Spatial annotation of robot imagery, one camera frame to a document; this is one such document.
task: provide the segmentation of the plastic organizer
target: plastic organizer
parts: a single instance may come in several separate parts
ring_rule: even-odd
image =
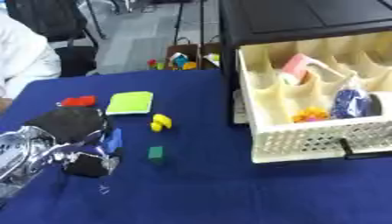
[[[238,50],[241,90],[252,130],[254,163],[343,158],[392,150],[392,115],[294,123],[310,106],[330,109],[339,76],[310,68],[309,80],[290,86],[277,77],[296,53],[321,60],[349,76],[353,70],[367,91],[392,91],[392,31],[338,38],[245,45]]]

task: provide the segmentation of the drawer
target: drawer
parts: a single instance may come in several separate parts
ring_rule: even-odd
[[[342,82],[311,70],[304,85],[287,85],[277,74],[296,53],[321,60],[346,76],[357,71],[367,91],[392,91],[392,31],[242,46],[237,50],[238,70],[253,137],[252,161],[342,158],[347,152],[341,138],[356,154],[389,151],[392,116],[292,121],[300,109],[329,109]]]

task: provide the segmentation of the chair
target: chair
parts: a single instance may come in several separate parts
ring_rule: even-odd
[[[86,28],[88,21],[74,0],[6,0],[10,17],[25,24],[49,42],[66,41],[55,49],[61,58],[61,76],[85,75],[96,69],[98,42]],[[76,39],[88,37],[93,46],[74,46]]]

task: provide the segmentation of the toy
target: toy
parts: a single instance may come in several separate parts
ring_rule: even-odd
[[[148,114],[154,94],[147,91],[113,94],[106,109],[108,116]]]
[[[149,148],[149,160],[157,165],[161,165],[164,162],[164,147],[156,146]]]
[[[204,58],[208,61],[210,61],[211,63],[213,63],[216,67],[220,67],[221,66],[221,56],[218,53],[210,53],[206,56],[204,56]]]
[[[157,62],[155,59],[149,59],[147,61],[147,65],[149,66],[150,70],[164,70],[165,64],[161,62]]]
[[[91,107],[96,103],[96,96],[84,95],[79,98],[66,98],[58,105],[61,107]]]
[[[294,123],[309,123],[316,121],[323,121],[328,119],[328,114],[322,108],[309,107],[299,111],[297,115],[292,117]]]
[[[159,123],[159,122],[151,122],[150,123],[150,127],[151,127],[151,130],[154,131],[154,132],[161,132],[162,128],[164,126],[161,123]]]
[[[156,114],[152,117],[152,123],[150,123],[152,131],[161,132],[164,126],[168,130],[172,128],[172,119],[170,117],[161,114]]]
[[[164,63],[157,63],[157,70],[164,70],[165,64]]]
[[[150,69],[155,69],[157,66],[157,61],[155,59],[149,59],[147,61],[147,65],[149,66]]]
[[[356,89],[340,90],[336,95],[331,116],[336,119],[368,116],[370,98],[365,91]]]
[[[196,64],[196,62],[186,62],[182,69],[193,70],[193,69],[196,69],[197,67],[198,67],[198,65]]]
[[[176,67],[184,67],[184,64],[189,62],[188,56],[184,55],[183,53],[176,52],[173,56],[170,57],[170,62]]]
[[[309,66],[321,69],[324,73],[329,75],[338,76],[340,78],[344,77],[343,74],[331,69],[327,64],[310,58],[302,53],[294,55],[289,62],[284,65],[282,72],[279,75],[290,85],[300,85],[305,81]]]

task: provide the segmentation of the table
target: table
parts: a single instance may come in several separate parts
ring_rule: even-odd
[[[137,72],[37,81],[0,121],[1,131],[54,109],[65,97],[152,91],[153,113],[174,129],[151,133],[151,115],[118,116],[125,159],[105,179],[65,178],[48,167],[0,212],[2,223],[34,224],[337,224],[392,221],[392,160],[340,159],[252,164],[248,128],[229,128],[225,84],[218,71]],[[146,161],[163,145],[166,163]]]

